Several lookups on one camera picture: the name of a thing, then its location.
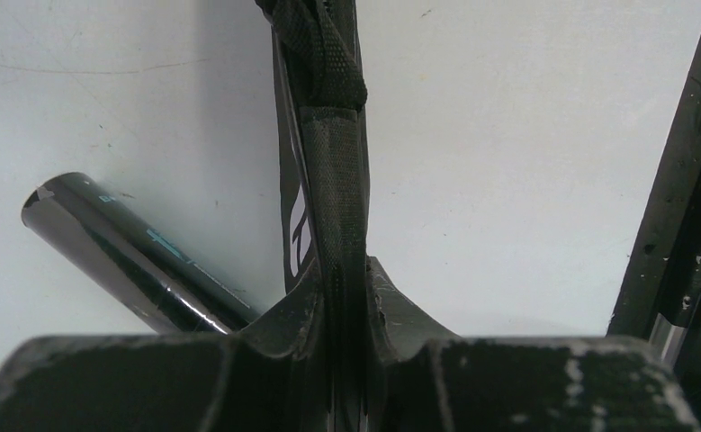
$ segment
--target white logo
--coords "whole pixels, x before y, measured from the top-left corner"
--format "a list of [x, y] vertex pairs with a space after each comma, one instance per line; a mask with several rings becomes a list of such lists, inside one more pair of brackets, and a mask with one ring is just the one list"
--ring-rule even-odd
[[289, 232], [292, 241], [292, 245], [289, 248], [289, 267], [292, 269], [292, 276], [297, 276], [300, 272], [300, 265], [308, 254], [310, 242], [312, 241], [308, 214], [305, 212], [305, 196], [302, 192], [302, 184], [300, 184], [297, 199], [294, 200], [294, 205], [292, 206]]

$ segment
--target black strap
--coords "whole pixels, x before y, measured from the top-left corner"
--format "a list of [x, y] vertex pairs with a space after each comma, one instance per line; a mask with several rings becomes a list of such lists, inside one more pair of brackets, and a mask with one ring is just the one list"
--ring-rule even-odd
[[307, 101], [304, 106], [331, 106], [360, 111], [366, 86], [355, 62], [355, 40], [340, 35], [347, 18], [337, 26], [330, 10], [347, 9], [350, 1], [256, 0], [271, 20], [279, 41], [306, 67]]

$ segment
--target black frame part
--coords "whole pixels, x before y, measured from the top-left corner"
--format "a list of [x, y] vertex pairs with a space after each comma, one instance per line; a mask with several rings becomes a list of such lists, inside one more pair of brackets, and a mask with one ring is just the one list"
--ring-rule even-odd
[[118, 196], [59, 175], [30, 196], [22, 222], [158, 333], [228, 334], [260, 316]]
[[697, 290], [690, 288], [697, 284], [691, 282], [697, 256], [701, 256], [701, 37], [608, 334], [649, 338], [663, 299], [674, 303], [667, 306], [669, 310], [676, 309], [677, 301], [682, 309], [685, 292]]
[[[355, 1], [256, 2], [274, 32], [288, 293], [227, 335], [30, 341], [0, 370], [0, 431], [701, 430], [672, 351], [640, 340], [701, 347], [701, 59], [610, 329], [633, 337], [461, 338], [366, 255]], [[675, 365], [701, 413], [701, 362], [686, 353]]]

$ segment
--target white wall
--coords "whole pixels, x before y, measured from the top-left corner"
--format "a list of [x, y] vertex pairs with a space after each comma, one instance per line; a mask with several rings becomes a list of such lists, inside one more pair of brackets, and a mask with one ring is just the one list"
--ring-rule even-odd
[[[602, 334], [701, 1], [361, 1], [369, 252], [457, 332]], [[253, 2], [0, 0], [0, 361], [148, 328], [26, 230], [83, 171], [260, 308], [283, 291], [268, 26]]]

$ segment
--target printed logo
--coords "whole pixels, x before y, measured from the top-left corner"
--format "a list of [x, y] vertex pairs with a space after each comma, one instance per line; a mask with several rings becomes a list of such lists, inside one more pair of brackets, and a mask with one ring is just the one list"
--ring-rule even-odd
[[289, 232], [291, 245], [289, 247], [289, 267], [292, 269], [292, 276], [297, 276], [300, 272], [300, 265], [305, 260], [310, 249], [312, 236], [310, 235], [310, 224], [308, 223], [308, 213], [305, 211], [305, 195], [302, 192], [302, 184], [297, 192], [297, 199], [292, 206], [292, 216], [289, 219]]
[[162, 248], [167, 249], [167, 251], [175, 255], [176, 258], [180, 259], [181, 261], [185, 261], [186, 264], [194, 264], [192, 259], [189, 259], [188, 256], [183, 255], [174, 244], [170, 243], [170, 241], [165, 238], [165, 236], [159, 234], [159, 231], [149, 228], [146, 230], [146, 233], [149, 237], [151, 237], [152, 241], [159, 243]]

